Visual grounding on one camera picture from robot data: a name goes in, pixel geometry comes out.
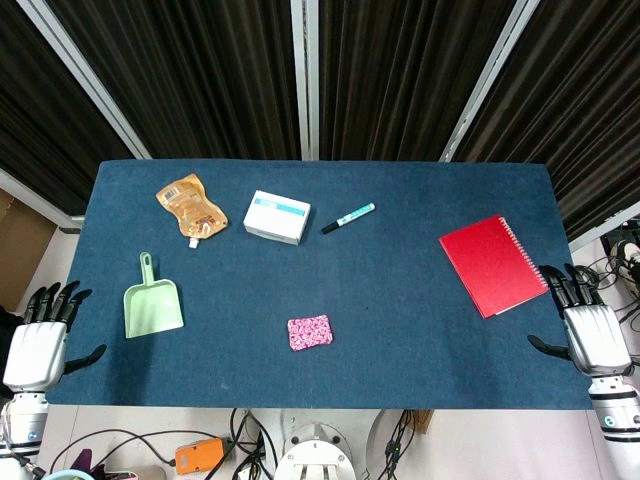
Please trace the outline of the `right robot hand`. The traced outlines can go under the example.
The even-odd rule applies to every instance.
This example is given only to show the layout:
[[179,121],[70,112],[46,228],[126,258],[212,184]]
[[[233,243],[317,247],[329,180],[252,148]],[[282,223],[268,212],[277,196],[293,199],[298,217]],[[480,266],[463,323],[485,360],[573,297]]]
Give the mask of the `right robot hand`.
[[589,377],[628,375],[634,361],[629,354],[614,310],[598,293],[597,274],[585,266],[564,265],[563,271],[542,265],[539,271],[546,281],[563,322],[566,346],[544,342],[528,335],[539,352],[570,361]]

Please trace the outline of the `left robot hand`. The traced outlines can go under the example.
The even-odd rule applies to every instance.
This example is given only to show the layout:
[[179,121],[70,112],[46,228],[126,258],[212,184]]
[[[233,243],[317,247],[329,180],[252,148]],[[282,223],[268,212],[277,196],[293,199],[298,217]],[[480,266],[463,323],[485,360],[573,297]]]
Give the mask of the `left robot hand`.
[[67,340],[79,307],[92,294],[79,281],[43,286],[29,298],[23,314],[1,311],[1,384],[6,395],[44,393],[64,376],[98,362],[107,350],[66,358]]

